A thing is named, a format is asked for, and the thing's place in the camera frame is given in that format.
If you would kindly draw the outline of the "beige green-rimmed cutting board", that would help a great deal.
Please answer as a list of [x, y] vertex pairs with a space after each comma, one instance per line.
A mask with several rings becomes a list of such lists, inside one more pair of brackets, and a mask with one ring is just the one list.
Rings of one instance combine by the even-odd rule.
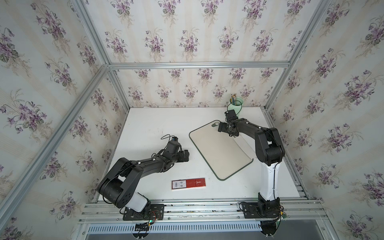
[[219, 132], [219, 124], [212, 121], [191, 131], [189, 137], [216, 178], [225, 181], [250, 165], [256, 154], [242, 136]]

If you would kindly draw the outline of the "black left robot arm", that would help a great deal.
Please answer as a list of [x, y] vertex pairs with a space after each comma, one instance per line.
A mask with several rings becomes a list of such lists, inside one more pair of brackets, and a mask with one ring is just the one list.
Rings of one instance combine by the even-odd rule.
[[172, 137], [166, 147], [150, 158], [130, 161], [120, 158], [100, 181], [97, 192], [115, 207], [135, 212], [148, 209], [150, 201], [136, 191], [140, 179], [157, 173], [165, 173], [176, 163], [188, 162], [190, 153], [183, 149], [177, 137]]

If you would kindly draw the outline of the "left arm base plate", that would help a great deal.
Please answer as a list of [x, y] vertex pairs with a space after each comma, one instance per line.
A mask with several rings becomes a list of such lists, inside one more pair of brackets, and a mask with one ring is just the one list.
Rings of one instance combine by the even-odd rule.
[[141, 212], [133, 209], [125, 208], [123, 214], [124, 221], [149, 221], [150, 223], [162, 220], [165, 213], [164, 204], [150, 204], [144, 207]]

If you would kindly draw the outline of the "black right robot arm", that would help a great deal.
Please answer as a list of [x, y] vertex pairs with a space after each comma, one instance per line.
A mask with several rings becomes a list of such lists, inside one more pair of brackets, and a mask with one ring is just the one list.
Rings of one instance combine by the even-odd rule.
[[279, 131], [240, 119], [235, 110], [227, 110], [225, 117], [226, 121], [219, 123], [219, 132], [227, 133], [230, 137], [238, 137], [242, 133], [255, 141], [256, 157], [262, 164], [263, 184], [258, 196], [260, 211], [279, 208], [278, 173], [286, 154]]

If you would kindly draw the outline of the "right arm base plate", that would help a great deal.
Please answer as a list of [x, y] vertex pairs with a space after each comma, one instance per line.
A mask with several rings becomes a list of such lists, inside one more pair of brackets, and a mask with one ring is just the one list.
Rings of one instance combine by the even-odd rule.
[[239, 203], [245, 219], [278, 219], [281, 215], [281, 207], [280, 199]]

